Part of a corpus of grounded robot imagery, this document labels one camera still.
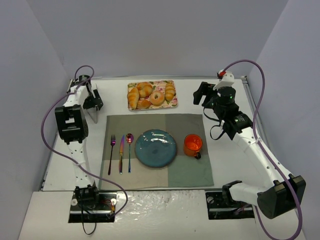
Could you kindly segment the long croissant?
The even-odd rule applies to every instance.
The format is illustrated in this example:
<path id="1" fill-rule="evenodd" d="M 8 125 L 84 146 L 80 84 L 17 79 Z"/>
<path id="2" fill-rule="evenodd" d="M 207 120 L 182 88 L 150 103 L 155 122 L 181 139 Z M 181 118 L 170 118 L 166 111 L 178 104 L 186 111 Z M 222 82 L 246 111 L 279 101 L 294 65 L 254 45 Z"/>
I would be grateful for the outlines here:
<path id="1" fill-rule="evenodd" d="M 136 87 L 133 87 L 127 94 L 127 100 L 131 110 L 135 110 L 137 108 L 139 99 L 139 90 Z"/>

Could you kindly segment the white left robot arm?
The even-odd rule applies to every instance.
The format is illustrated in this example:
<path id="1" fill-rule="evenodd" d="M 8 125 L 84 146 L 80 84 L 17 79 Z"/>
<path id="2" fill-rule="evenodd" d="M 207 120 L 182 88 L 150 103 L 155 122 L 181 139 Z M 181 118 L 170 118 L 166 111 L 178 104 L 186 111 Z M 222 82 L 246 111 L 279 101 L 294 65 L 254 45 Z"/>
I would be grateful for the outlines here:
<path id="1" fill-rule="evenodd" d="M 80 75 L 70 81 L 66 102 L 54 110 L 60 138 L 66 143 L 71 154 L 75 173 L 75 198 L 79 203 L 98 201 L 98 189 L 90 171 L 87 154 L 87 137 L 89 127 L 85 110 L 96 124 L 103 101 L 97 89 L 92 88 L 88 75 Z"/>

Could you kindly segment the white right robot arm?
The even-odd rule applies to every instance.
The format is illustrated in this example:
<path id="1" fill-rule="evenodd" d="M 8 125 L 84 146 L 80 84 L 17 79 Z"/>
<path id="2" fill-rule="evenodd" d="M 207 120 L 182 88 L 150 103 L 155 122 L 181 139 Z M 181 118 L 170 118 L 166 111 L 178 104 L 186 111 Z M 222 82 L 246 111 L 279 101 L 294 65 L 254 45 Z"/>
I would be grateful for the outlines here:
<path id="1" fill-rule="evenodd" d="M 248 185 L 235 180 L 223 185 L 222 195 L 227 205 L 237 202 L 254 205 L 265 217 L 274 219 L 296 208 L 293 194 L 300 204 L 306 188 L 306 181 L 300 175 L 294 176 L 271 153 L 254 132 L 253 122 L 235 103 L 236 90 L 231 86 L 215 88 L 215 84 L 201 82 L 193 93 L 193 103 L 212 109 L 222 132 L 236 143 L 254 165 L 263 181 L 262 186 Z"/>

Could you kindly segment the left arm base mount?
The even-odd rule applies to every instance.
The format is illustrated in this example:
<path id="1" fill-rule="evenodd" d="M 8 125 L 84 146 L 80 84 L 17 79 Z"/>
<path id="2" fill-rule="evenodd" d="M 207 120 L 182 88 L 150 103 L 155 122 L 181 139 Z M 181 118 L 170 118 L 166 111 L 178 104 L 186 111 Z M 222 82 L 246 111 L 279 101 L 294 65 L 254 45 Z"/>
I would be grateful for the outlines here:
<path id="1" fill-rule="evenodd" d="M 76 187 L 69 209 L 69 223 L 113 223 L 117 194 L 99 191 L 96 186 Z"/>

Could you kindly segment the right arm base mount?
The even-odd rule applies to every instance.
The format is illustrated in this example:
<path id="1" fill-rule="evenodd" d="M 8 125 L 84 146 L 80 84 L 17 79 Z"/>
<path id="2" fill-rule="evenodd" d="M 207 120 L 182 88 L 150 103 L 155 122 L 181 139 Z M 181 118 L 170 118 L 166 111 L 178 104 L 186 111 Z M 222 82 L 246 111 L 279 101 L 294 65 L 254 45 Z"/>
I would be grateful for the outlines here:
<path id="1" fill-rule="evenodd" d="M 206 189 L 205 200 L 209 220 L 242 220 L 254 219 L 251 204 L 242 201 L 227 203 L 222 188 Z"/>

